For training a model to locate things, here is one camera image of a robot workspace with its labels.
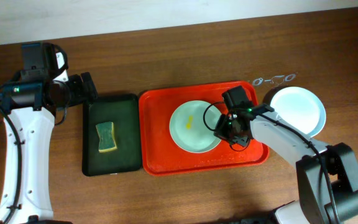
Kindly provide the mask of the green yellow sponge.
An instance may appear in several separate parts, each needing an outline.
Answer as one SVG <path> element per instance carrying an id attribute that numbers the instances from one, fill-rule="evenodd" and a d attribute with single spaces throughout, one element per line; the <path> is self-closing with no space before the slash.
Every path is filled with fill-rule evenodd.
<path id="1" fill-rule="evenodd" d="M 99 137 L 98 151 L 100 153 L 117 149 L 113 122 L 99 123 L 96 125 L 96 130 Z"/>

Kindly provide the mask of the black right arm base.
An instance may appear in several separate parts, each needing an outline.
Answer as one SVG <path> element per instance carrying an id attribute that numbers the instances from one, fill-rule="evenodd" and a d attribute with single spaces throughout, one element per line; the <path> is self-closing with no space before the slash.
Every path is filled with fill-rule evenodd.
<path id="1" fill-rule="evenodd" d="M 271 214 L 263 214 L 229 221 L 228 224 L 278 224 L 278 221 Z"/>

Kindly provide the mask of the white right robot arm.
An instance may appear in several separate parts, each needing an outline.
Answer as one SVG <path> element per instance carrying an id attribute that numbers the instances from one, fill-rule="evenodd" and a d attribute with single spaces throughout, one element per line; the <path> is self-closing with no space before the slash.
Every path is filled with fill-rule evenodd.
<path id="1" fill-rule="evenodd" d="M 269 105 L 254 105 L 245 89 L 222 94 L 222 114 L 214 135 L 229 146 L 265 144 L 296 170 L 299 199 L 247 223 L 344 223 L 358 216 L 358 161 L 343 142 L 330 145 L 302 133 Z"/>

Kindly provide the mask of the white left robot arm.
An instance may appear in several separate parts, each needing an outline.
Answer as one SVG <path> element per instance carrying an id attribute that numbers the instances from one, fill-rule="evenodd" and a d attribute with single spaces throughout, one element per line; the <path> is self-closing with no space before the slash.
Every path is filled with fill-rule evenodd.
<path id="1" fill-rule="evenodd" d="M 49 194 L 49 149 L 56 113 L 98 98 L 88 72 L 67 75 L 68 58 L 47 42 L 21 47 L 24 68 L 0 87 L 6 168 L 0 223 L 55 223 Z"/>

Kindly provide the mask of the light blue plate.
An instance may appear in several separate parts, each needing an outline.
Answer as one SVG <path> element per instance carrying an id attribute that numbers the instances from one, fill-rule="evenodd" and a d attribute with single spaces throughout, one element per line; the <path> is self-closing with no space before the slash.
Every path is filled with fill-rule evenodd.
<path id="1" fill-rule="evenodd" d="M 268 104 L 287 123 L 311 137 L 319 134 L 326 124 L 322 101 L 305 88 L 283 87 L 273 94 Z"/>

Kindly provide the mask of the light green plate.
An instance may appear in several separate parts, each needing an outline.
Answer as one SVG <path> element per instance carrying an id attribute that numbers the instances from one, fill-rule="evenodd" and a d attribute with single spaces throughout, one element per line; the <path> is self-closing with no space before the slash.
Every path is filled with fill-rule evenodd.
<path id="1" fill-rule="evenodd" d="M 222 113 L 211 103 L 188 101 L 172 114 L 169 131 L 174 143 L 190 153 L 205 153 L 219 145 L 221 140 L 213 131 Z"/>

